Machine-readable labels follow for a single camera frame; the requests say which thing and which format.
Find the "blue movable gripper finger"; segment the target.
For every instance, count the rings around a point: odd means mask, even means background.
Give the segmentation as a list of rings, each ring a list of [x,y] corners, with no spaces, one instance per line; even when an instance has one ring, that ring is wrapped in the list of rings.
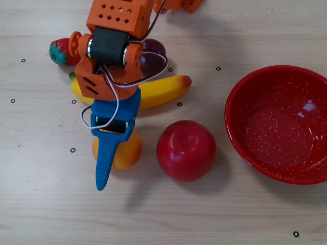
[[[135,116],[114,120],[103,129],[92,129],[92,135],[99,140],[95,171],[97,190],[102,191],[105,188],[118,146],[130,138],[134,126]]]

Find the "blue gripper body with servo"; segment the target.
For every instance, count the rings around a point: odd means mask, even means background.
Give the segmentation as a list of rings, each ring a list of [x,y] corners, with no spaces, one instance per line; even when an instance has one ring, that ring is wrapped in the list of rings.
[[[114,120],[102,130],[112,131],[115,133],[125,133],[128,125],[137,116],[141,103],[141,89],[128,99],[120,100],[118,112]],[[116,110],[116,101],[94,100],[91,107],[91,126],[104,126],[113,117]]]

